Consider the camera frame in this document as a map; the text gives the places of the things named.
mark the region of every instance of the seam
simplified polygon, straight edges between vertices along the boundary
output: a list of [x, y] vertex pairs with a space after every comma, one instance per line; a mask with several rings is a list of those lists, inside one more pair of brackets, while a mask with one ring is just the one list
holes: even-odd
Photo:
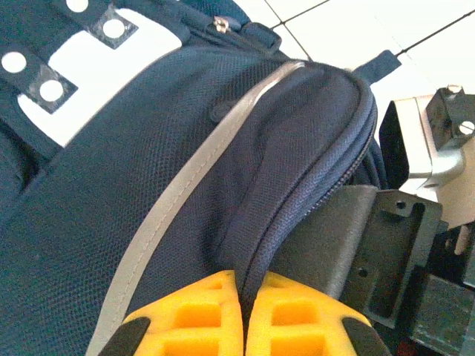
[[229, 134], [231, 133], [231, 131], [234, 130], [234, 128], [239, 124], [240, 121], [237, 121], [233, 124], [232, 127], [230, 127], [228, 129], [228, 131], [226, 132], [224, 138], [220, 141], [220, 143], [216, 146], [216, 148], [210, 153], [210, 155], [208, 156], [208, 158], [206, 158], [206, 161], [198, 168], [198, 170], [196, 172], [194, 172], [193, 174], [193, 177], [191, 177], [191, 179], [186, 183], [185, 185], [185, 188], [183, 188], [181, 190], [181, 192], [177, 195], [177, 197], [174, 199], [173, 203], [170, 204], [170, 207], [168, 208], [167, 212], [165, 213], [165, 215], [163, 215], [162, 219], [160, 220], [160, 222], [158, 223], [158, 226], [157, 228], [155, 228], [155, 231], [154, 233], [148, 238], [148, 241], [147, 243], [145, 244], [144, 248], [142, 249], [142, 252], [139, 256], [139, 259], [137, 260], [137, 263], [135, 264], [134, 266], [134, 269], [132, 270], [132, 273], [131, 273], [131, 276], [129, 277], [128, 279], [128, 282], [127, 282], [127, 285], [125, 286], [125, 289], [124, 289], [124, 292], [122, 293], [122, 298], [120, 299], [120, 302], [119, 302], [119, 305], [117, 306], [116, 308], [116, 311], [114, 312], [114, 319], [112, 320], [112, 324], [111, 324], [111, 331], [113, 331], [113, 327], [114, 327], [114, 324], [117, 320], [117, 317], [118, 317], [118, 314], [119, 314], [119, 310], [120, 310], [120, 307], [122, 306], [123, 304], [123, 301], [124, 301], [124, 298], [125, 298], [125, 295], [127, 294], [127, 290], [128, 290], [128, 287], [130, 286], [131, 284], [131, 281], [132, 281], [132, 278], [134, 277], [136, 271], [137, 271], [137, 266], [139, 265], [140, 261], [142, 260], [143, 258], [143, 255], [145, 254], [145, 251], [147, 250], [148, 246], [150, 245], [151, 241], [154, 239], [154, 237], [157, 235], [157, 231], [158, 229], [160, 228], [160, 226], [163, 224], [163, 221], [165, 220], [165, 218], [168, 216], [168, 213], [172, 210], [172, 208], [176, 205], [177, 201], [179, 200], [179, 198], [183, 195], [183, 193], [188, 189], [188, 187], [193, 183], [193, 181], [195, 180], [196, 176], [201, 172], [201, 170], [203, 169], [203, 167], [209, 162], [209, 160], [216, 154], [217, 150], [221, 147], [221, 145], [223, 145], [224, 141], [226, 141], [226, 139], [228, 138]]

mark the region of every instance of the white patch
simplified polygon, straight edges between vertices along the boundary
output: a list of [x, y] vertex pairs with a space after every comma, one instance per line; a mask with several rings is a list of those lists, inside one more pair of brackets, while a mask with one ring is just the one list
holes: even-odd
[[[182, 45], [170, 30], [139, 13], [117, 12], [138, 30], [116, 50], [81, 31], [51, 56], [50, 67], [78, 87], [62, 107], [49, 114], [24, 94], [18, 97], [28, 118], [63, 147], [133, 78]], [[46, 93], [50, 98], [58, 95]]]

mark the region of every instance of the navy blue backpack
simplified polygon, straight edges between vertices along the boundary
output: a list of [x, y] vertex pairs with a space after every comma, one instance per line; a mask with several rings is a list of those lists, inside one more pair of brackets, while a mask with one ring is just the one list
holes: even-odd
[[[127, 314], [224, 269], [246, 324], [309, 211], [344, 184], [385, 188], [368, 83], [289, 59], [231, 1], [68, 3], [0, 6], [0, 355], [97, 355]], [[180, 44], [58, 143], [31, 113], [53, 119], [83, 91], [55, 53], [81, 32], [125, 48], [140, 25], [119, 9]]]

